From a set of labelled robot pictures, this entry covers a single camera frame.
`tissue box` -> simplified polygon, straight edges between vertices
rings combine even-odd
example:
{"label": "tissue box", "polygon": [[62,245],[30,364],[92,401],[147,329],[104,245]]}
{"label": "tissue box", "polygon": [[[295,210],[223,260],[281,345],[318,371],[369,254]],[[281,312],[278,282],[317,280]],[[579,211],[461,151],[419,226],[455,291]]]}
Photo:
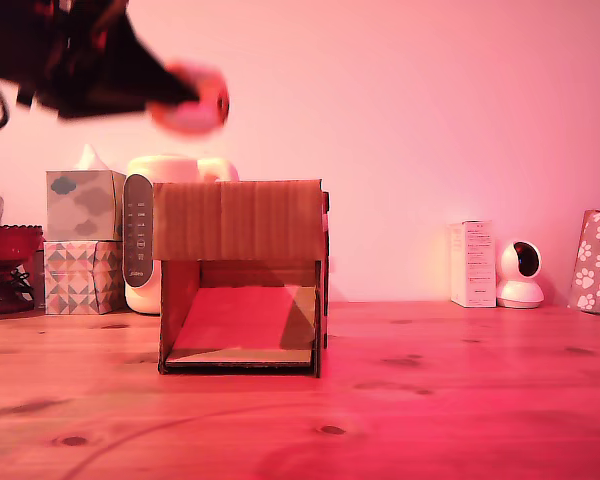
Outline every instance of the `tissue box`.
{"label": "tissue box", "polygon": [[451,225],[451,300],[463,307],[496,306],[496,251],[491,222]]}
{"label": "tissue box", "polygon": [[121,241],[125,179],[111,170],[47,172],[45,238]]}
{"label": "tissue box", "polygon": [[103,314],[125,306],[122,242],[45,242],[48,315]]}

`cloud-pattern tissue box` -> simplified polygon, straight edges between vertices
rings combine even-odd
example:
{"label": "cloud-pattern tissue box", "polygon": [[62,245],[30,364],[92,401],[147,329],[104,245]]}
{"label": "cloud-pattern tissue box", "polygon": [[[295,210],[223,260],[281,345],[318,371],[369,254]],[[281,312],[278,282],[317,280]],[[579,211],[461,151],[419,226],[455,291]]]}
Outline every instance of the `cloud-pattern tissue box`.
{"label": "cloud-pattern tissue box", "polygon": [[48,315],[103,314],[125,306],[122,242],[45,242]]}
{"label": "cloud-pattern tissue box", "polygon": [[125,179],[111,170],[47,172],[45,238],[121,241]]}

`tissue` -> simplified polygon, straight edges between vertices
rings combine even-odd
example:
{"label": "tissue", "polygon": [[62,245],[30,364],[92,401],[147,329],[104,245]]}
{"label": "tissue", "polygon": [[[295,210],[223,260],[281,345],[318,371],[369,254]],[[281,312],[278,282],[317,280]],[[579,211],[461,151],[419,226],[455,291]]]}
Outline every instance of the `tissue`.
{"label": "tissue", "polygon": [[87,144],[82,149],[80,161],[73,167],[74,170],[110,170],[107,165],[100,160],[100,157],[94,148]]}

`white security camera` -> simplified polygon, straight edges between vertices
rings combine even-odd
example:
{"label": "white security camera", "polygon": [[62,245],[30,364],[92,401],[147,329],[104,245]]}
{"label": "white security camera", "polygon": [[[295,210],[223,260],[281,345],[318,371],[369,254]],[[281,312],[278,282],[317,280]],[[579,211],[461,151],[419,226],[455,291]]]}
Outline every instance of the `white security camera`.
{"label": "white security camera", "polygon": [[500,255],[497,304],[509,308],[535,308],[544,300],[534,278],[542,268],[538,248],[530,242],[508,243]]}

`cardboard box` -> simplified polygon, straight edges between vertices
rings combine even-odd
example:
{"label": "cardboard box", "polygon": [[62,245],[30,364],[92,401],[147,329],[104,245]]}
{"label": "cardboard box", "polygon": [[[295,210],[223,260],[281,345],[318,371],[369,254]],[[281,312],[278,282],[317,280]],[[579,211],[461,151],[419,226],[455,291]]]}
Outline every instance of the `cardboard box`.
{"label": "cardboard box", "polygon": [[326,347],[321,182],[154,185],[159,369],[306,367]]}
{"label": "cardboard box", "polygon": [[125,306],[122,242],[45,242],[48,315],[103,314]]}
{"label": "cardboard box", "polygon": [[451,225],[451,300],[463,307],[496,306],[496,252],[491,222]]}
{"label": "cardboard box", "polygon": [[125,179],[110,170],[47,172],[45,238],[121,241]]}

